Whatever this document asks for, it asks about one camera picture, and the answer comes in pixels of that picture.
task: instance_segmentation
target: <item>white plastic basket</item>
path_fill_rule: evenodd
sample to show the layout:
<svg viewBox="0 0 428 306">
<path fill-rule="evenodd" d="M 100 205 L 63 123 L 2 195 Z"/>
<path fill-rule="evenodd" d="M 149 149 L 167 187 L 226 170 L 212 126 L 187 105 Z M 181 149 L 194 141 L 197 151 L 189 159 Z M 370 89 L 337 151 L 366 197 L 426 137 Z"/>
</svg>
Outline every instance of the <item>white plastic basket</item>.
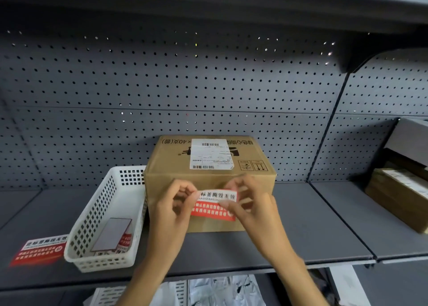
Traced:
<svg viewBox="0 0 428 306">
<path fill-rule="evenodd" d="M 74 263 L 81 272 L 119 269 L 134 264 L 147 210 L 145 168 L 116 166 L 108 171 L 68 236 L 64 251 L 67 262 Z M 92 246 L 112 217 L 132 219 L 131 245 L 125 253 L 94 256 Z"/>
<path fill-rule="evenodd" d="M 180 306 L 188 306 L 188 287 L 187 280 L 175 282 L 175 292 L 179 299 Z M 89 306 L 114 306 L 119 297 L 125 291 L 126 286 L 108 287 L 108 288 L 97 288 L 91 299 Z"/>
</svg>

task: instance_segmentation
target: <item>hand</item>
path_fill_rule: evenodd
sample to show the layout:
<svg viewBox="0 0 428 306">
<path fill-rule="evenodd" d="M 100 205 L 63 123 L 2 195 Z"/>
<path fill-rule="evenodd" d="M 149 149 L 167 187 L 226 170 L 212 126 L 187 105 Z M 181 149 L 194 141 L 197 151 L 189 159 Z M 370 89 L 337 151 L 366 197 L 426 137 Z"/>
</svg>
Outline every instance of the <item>hand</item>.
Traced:
<svg viewBox="0 0 428 306">
<path fill-rule="evenodd" d="M 237 191 L 239 203 L 222 200 L 220 205 L 239 219 L 266 260 L 275 266 L 281 258 L 286 257 L 286 253 L 294 255 L 273 195 L 262 190 L 261 185 L 250 175 L 232 179 L 225 189 Z"/>
<path fill-rule="evenodd" d="M 147 256 L 160 261 L 165 271 L 169 270 L 183 245 L 190 213 L 199 196 L 191 182 L 174 179 L 150 214 Z"/>
</svg>

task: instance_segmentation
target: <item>person's right hand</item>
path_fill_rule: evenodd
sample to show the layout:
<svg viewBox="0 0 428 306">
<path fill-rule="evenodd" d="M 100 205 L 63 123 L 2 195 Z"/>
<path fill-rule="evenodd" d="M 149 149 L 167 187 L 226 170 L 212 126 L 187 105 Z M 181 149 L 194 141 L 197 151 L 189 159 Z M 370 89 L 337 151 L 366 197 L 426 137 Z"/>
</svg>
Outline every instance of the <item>person's right hand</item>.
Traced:
<svg viewBox="0 0 428 306">
<path fill-rule="evenodd" d="M 243 175 L 230 180 L 225 189 L 237 191 L 239 203 L 222 200 L 220 205 L 238 218 L 266 260 L 275 266 L 285 254 L 294 253 L 274 196 L 265 192 L 256 179 Z"/>
</svg>

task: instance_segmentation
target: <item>pegboard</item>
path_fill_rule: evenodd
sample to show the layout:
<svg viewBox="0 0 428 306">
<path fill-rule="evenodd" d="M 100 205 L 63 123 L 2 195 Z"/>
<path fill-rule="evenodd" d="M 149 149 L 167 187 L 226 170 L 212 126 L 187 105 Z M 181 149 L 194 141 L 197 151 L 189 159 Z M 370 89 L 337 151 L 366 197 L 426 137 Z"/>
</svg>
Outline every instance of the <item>pegboard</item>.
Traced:
<svg viewBox="0 0 428 306">
<path fill-rule="evenodd" d="M 309 179 L 350 180 L 368 171 L 397 119 L 388 115 L 335 114 Z"/>
<path fill-rule="evenodd" d="M 0 105 L 0 190 L 40 188 L 41 177 L 13 119 Z"/>
<path fill-rule="evenodd" d="M 13 108 L 50 187 L 98 185 L 117 165 L 144 165 L 165 134 L 247 135 L 259 142 L 277 181 L 304 181 L 326 114 L 181 110 Z"/>
<path fill-rule="evenodd" d="M 52 14 L 6 23 L 0 75 L 11 106 L 329 113 L 345 77 L 343 32 Z"/>
<path fill-rule="evenodd" d="M 379 54 L 351 74 L 337 113 L 428 115 L 428 49 Z"/>
</svg>

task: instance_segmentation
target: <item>barcode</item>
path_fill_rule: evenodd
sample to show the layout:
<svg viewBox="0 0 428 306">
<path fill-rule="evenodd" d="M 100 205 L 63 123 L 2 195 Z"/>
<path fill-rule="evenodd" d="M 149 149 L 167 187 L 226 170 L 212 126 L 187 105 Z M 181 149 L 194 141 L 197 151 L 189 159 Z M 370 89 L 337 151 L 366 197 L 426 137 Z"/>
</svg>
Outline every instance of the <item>barcode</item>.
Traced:
<svg viewBox="0 0 428 306">
<path fill-rule="evenodd" d="M 193 165 L 193 168 L 214 168 L 213 165 Z"/>
</svg>

